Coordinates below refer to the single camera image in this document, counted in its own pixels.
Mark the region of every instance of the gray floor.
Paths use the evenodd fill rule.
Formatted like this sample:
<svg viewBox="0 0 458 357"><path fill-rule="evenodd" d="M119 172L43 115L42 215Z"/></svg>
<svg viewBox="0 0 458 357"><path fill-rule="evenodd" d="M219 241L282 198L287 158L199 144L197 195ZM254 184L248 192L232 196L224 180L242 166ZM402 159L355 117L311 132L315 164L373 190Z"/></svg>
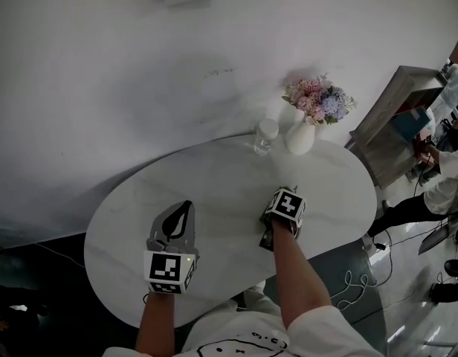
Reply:
<svg viewBox="0 0 458 357"><path fill-rule="evenodd" d="M84 234L57 239L43 244L83 264ZM336 248L310 260L333 295L345 287L347 269L352 271L353 283L362 274L372 274L362 241ZM49 315L39 317L39 331L34 345L40 356L101 356L110 346L133 347L137 330L118 320L101 304L93 293L84 268L67 259L29 245L0 253L0 284L4 286L39 289L49 299ZM354 300L361 289L351 287L334 300ZM267 281L265 293L276 303L275 277ZM363 298L342 312L345 318L371 345L384 352L386 329L377 289L368 288ZM177 329L179 347L190 329Z"/></svg>

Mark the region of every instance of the oval tabletop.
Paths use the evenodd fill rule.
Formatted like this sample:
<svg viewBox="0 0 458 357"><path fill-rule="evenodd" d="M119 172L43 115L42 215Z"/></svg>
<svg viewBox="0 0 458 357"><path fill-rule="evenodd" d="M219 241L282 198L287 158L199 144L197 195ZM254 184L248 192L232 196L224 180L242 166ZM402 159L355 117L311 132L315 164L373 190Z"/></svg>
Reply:
<svg viewBox="0 0 458 357"><path fill-rule="evenodd" d="M251 135L183 149L136 173L113 190L88 227L88 279L105 307L139 327L143 251L153 219L190 200L196 209L200 259L184 295L176 295L181 326L275 274L274 257L259 247L259 217L280 186L298 186L306 211L298 243L308 258L361 238L376 212L376 194L363 164L347 149L316 140L302 156L277 139L265 157Z"/></svg>

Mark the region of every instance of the jar lid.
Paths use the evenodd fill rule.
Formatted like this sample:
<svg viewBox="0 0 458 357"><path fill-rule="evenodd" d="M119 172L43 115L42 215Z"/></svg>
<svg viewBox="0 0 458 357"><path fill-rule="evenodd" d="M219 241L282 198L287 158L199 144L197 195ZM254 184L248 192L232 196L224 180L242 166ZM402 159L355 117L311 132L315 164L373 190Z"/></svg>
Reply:
<svg viewBox="0 0 458 357"><path fill-rule="evenodd" d="M264 138L272 140L279 135L279 124L274 119L266 118L259 123L258 130Z"/></svg>

